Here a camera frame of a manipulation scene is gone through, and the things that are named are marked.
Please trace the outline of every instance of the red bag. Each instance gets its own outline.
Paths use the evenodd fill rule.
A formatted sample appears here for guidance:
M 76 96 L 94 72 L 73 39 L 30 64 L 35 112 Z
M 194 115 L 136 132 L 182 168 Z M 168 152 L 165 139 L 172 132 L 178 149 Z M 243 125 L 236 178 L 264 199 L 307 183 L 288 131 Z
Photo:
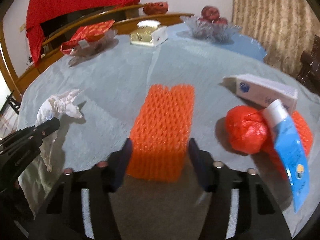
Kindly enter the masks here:
M 165 14 L 168 10 L 169 6 L 167 2 L 147 3 L 143 8 L 143 12 L 146 15 Z
M 93 42 L 100 40 L 104 36 L 104 33 L 111 28 L 114 22 L 115 20 L 109 20 L 102 23 L 80 27 L 69 41 L 61 44 L 60 51 L 65 55 L 69 55 L 71 50 L 78 46 L 78 41 L 86 40 L 87 42 Z
M 267 139 L 268 126 L 262 114 L 249 106 L 236 106 L 229 110 L 225 126 L 229 142 L 237 151 L 258 153 Z

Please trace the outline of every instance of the orange foam fruit net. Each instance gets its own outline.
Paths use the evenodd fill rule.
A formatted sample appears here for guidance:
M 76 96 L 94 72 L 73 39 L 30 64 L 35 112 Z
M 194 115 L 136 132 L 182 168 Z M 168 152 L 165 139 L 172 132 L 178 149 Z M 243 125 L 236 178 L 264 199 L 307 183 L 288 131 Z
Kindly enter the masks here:
M 133 152 L 127 174 L 145 180 L 177 181 L 189 140 L 194 87 L 152 85 L 130 132 Z

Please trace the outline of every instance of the red plastic bag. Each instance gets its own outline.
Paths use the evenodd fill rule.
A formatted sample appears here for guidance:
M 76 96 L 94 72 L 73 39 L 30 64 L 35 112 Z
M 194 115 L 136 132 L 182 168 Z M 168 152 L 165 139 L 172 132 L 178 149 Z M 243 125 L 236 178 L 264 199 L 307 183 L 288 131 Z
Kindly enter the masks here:
M 70 55 L 72 49 L 78 46 L 79 41 L 86 40 L 87 42 L 94 42 L 100 40 L 105 36 L 105 33 L 112 27 L 114 22 L 114 20 L 109 20 L 80 27 L 69 41 L 61 44 L 60 51 L 65 55 Z
M 267 139 L 268 127 L 262 114 L 249 106 L 236 106 L 229 110 L 225 126 L 229 142 L 237 151 L 258 153 Z

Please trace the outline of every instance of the round table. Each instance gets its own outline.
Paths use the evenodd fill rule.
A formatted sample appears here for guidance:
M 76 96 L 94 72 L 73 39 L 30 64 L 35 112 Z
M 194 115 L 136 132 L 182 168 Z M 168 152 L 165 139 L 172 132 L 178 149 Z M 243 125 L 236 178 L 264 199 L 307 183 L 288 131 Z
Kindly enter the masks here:
M 37 112 L 49 96 L 71 89 L 82 91 L 74 104 L 79 105 L 84 115 L 81 120 L 61 117 L 51 173 L 46 171 L 38 157 L 20 176 L 20 185 L 31 208 L 34 211 L 39 208 L 63 168 L 88 169 L 121 148 L 152 84 L 187 83 L 195 87 L 190 136 L 196 139 L 201 149 L 232 169 L 256 168 L 283 208 L 290 231 L 295 235 L 320 201 L 320 98 L 260 60 L 209 42 L 183 37 L 181 32 L 185 30 L 169 31 L 169 39 L 157 48 L 130 45 L 128 36 L 120 35 L 112 49 L 75 67 L 69 67 L 70 58 L 64 56 L 28 87 L 21 103 L 18 128 L 35 124 Z M 244 73 L 299 90 L 297 110 L 314 134 L 314 145 L 308 160 L 310 194 L 297 214 L 290 204 L 289 183 L 281 180 L 268 157 L 263 153 L 243 156 L 235 153 L 228 144 L 224 117 L 228 110 L 245 102 L 230 88 L 224 87 L 222 79 Z M 124 240 L 197 239 L 210 201 L 209 194 L 204 194 L 198 185 L 188 162 L 177 183 L 147 182 L 127 176 L 123 186 L 110 198 Z M 85 229 L 92 237 L 87 200 L 88 192 L 84 190 Z M 232 203 L 228 237 L 235 230 L 236 192 Z

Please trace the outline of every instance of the white tube cap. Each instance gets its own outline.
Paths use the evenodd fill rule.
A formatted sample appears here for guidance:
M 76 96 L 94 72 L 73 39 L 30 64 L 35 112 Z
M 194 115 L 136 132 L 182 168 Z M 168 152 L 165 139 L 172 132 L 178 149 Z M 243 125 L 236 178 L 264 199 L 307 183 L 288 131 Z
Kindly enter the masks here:
M 266 109 L 262 111 L 262 114 L 270 128 L 275 127 L 289 115 L 287 110 L 283 107 L 280 99 L 273 101 Z
M 152 28 L 157 28 L 161 22 L 154 21 L 154 20 L 145 20 L 142 22 L 138 23 L 138 28 L 140 27 L 152 27 Z

